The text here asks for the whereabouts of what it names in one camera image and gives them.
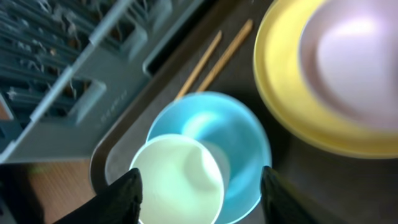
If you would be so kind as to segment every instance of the plate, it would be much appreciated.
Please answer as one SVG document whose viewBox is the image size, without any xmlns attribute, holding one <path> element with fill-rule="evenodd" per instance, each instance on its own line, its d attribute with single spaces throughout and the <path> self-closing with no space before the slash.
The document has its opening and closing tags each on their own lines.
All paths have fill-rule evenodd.
<svg viewBox="0 0 398 224">
<path fill-rule="evenodd" d="M 254 48 L 260 95 L 292 133 L 328 152 L 366 159 L 398 156 L 398 133 L 373 131 L 342 119 L 317 101 L 299 72 L 299 39 L 323 0 L 276 1 L 266 13 Z"/>
</svg>

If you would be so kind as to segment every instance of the plate rim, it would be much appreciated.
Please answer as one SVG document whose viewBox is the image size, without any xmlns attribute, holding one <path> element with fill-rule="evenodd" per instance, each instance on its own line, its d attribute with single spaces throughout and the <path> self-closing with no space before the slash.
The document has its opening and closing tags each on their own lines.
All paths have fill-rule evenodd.
<svg viewBox="0 0 398 224">
<path fill-rule="evenodd" d="M 326 152 L 330 152 L 332 154 L 337 154 L 340 156 L 346 156 L 346 157 L 353 157 L 353 158 L 358 158 L 358 159 L 395 159 L 398 157 L 398 152 L 386 152 L 386 153 L 375 153 L 375 152 L 358 152 L 358 151 L 353 151 L 352 147 L 351 149 L 343 149 L 339 144 L 336 142 L 341 142 L 341 138 L 336 137 L 335 135 L 331 135 L 332 137 L 328 142 L 322 141 L 321 139 L 317 139 L 315 137 L 311 137 L 311 132 L 316 132 L 319 131 L 319 129 L 311 127 L 309 128 L 310 130 L 300 130 L 300 127 L 298 127 L 297 123 L 303 123 L 305 124 L 305 121 L 300 121 L 297 119 L 297 117 L 292 116 L 292 115 L 283 115 L 286 112 L 283 112 L 280 109 L 280 106 L 277 106 L 278 103 L 275 102 L 275 99 L 272 99 L 271 95 L 274 95 L 272 91 L 266 90 L 266 87 L 268 85 L 268 80 L 266 80 L 266 77 L 268 77 L 267 71 L 265 69 L 265 66 L 261 66 L 261 61 L 264 61 L 265 59 L 265 44 L 266 44 L 266 39 L 267 35 L 274 23 L 274 21 L 277 19 L 279 14 L 283 11 L 286 10 L 287 7 L 289 7 L 291 4 L 294 2 L 299 1 L 299 0 L 276 0 L 272 3 L 270 8 L 267 10 L 266 15 L 264 16 L 261 25 L 259 27 L 257 36 L 256 36 L 256 42 L 254 45 L 254 53 L 253 53 L 253 70 L 254 70 L 254 79 L 256 82 L 257 90 L 260 93 L 260 96 L 264 102 L 264 104 L 267 106 L 269 111 L 272 113 L 272 115 L 280 122 L 283 127 L 288 129 L 291 133 L 299 137 L 300 139 L 304 140 L 305 142 L 310 143 L 311 145 L 324 150 Z"/>
</svg>

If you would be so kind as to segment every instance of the dish rack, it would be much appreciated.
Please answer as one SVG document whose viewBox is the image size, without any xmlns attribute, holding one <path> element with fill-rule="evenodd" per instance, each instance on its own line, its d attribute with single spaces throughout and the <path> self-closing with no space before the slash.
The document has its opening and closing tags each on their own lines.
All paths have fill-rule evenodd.
<svg viewBox="0 0 398 224">
<path fill-rule="evenodd" d="M 2 0 L 0 163 L 90 157 L 204 1 Z"/>
</svg>

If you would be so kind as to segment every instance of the plastic bowl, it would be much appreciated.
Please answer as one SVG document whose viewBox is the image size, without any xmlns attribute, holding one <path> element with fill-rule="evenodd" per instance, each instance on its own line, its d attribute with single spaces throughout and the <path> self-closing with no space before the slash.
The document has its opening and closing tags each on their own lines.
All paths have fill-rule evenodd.
<svg viewBox="0 0 398 224">
<path fill-rule="evenodd" d="M 240 101 L 214 92 L 190 94 L 169 104 L 155 119 L 147 141 L 163 134 L 182 134 L 216 144 L 226 154 L 231 178 L 216 223 L 236 223 L 261 199 L 261 175 L 271 166 L 266 133 Z"/>
</svg>

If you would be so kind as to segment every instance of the chopsticks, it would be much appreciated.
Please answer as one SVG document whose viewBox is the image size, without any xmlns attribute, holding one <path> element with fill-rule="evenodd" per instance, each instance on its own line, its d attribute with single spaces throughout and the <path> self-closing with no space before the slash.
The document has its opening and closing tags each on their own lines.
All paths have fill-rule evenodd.
<svg viewBox="0 0 398 224">
<path fill-rule="evenodd" d="M 205 54 L 199 60 L 198 64 L 196 65 L 196 67 L 193 69 L 191 75 L 189 76 L 188 80 L 185 82 L 184 86 L 181 88 L 180 92 L 178 93 L 177 97 L 175 98 L 176 100 L 183 97 L 187 93 L 189 88 L 191 88 L 193 82 L 198 78 L 200 72 L 203 70 L 203 67 L 206 65 L 207 61 L 209 61 L 210 56 L 216 50 L 218 44 L 221 41 L 222 36 L 223 36 L 222 31 L 218 31 L 216 37 L 211 42 L 210 46 L 207 48 Z"/>
<path fill-rule="evenodd" d="M 235 51 L 240 47 L 246 37 L 250 34 L 253 29 L 253 20 L 249 19 L 239 31 L 235 39 L 230 43 L 228 48 L 225 50 L 221 58 L 217 61 L 216 65 L 211 69 L 203 83 L 199 86 L 197 92 L 205 91 L 217 75 L 222 71 L 227 62 L 231 59 Z"/>
<path fill-rule="evenodd" d="M 206 76 L 205 80 L 202 82 L 202 84 L 199 86 L 197 92 L 202 92 L 205 91 L 210 84 L 213 82 L 213 80 L 217 77 L 217 75 L 222 71 L 222 69 L 225 67 L 225 65 L 228 63 L 228 61 L 231 59 L 235 51 L 241 46 L 241 44 L 246 40 L 248 35 L 253 29 L 253 20 L 249 19 L 242 27 L 242 29 L 239 31 L 239 33 L 236 35 L 234 40 L 230 43 L 228 48 L 225 50 L 225 52 L 222 54 L 220 59 L 217 61 L 215 66 L 211 69 L 209 74 Z M 192 86 L 193 82 L 197 79 L 199 76 L 200 72 L 203 70 L 203 67 L 211 57 L 212 53 L 215 51 L 217 48 L 219 42 L 221 41 L 222 33 L 221 31 L 218 32 L 217 36 L 214 38 L 208 49 L 206 50 L 205 54 L 202 56 L 196 67 L 193 69 L 191 75 L 189 76 L 188 80 L 185 82 L 184 86 L 181 88 L 180 92 L 178 93 L 177 97 L 175 98 L 176 100 L 180 99 L 183 97 L 186 92 L 189 90 L 189 88 Z"/>
</svg>

